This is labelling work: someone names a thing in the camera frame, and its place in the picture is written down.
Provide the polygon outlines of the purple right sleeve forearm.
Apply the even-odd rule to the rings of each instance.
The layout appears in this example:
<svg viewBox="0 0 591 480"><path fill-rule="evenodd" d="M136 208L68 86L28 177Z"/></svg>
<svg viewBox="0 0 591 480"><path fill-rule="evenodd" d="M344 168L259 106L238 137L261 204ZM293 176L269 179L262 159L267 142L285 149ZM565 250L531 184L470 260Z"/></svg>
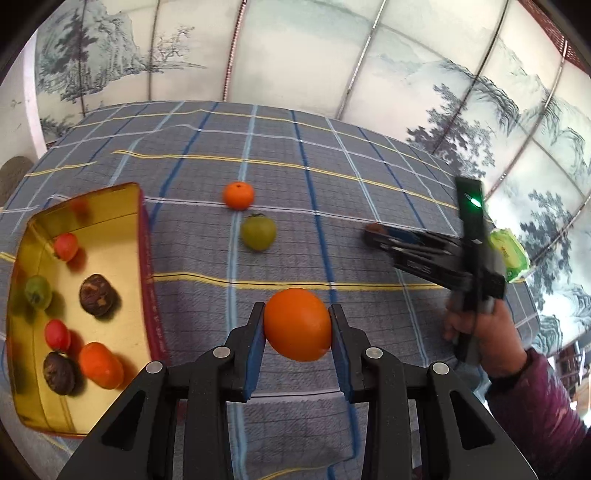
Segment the purple right sleeve forearm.
<svg viewBox="0 0 591 480"><path fill-rule="evenodd" d="M590 463L590 429L547 359L530 348L520 372L493 378L489 408L540 479L581 479Z"/></svg>

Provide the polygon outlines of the person's right hand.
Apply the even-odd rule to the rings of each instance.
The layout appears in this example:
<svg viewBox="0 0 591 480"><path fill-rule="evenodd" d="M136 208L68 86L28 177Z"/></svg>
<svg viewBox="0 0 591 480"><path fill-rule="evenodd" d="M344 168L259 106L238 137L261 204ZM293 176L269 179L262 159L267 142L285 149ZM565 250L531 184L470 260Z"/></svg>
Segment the person's right hand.
<svg viewBox="0 0 591 480"><path fill-rule="evenodd" d="M452 299L446 304L444 338L455 340L459 334L473 337L480 353L481 365L492 378L519 373L528 355L513 322L506 302L496 299L490 314L461 312Z"/></svg>

